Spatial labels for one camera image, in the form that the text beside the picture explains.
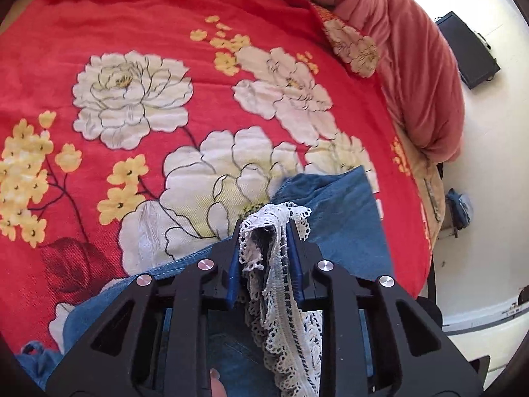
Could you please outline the left hand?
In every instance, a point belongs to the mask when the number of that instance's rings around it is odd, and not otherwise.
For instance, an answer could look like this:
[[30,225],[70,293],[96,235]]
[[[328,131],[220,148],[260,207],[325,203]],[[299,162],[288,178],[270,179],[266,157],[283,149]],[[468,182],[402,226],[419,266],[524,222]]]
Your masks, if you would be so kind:
[[213,397],[227,397],[224,385],[220,381],[220,373],[215,369],[210,369],[211,393]]

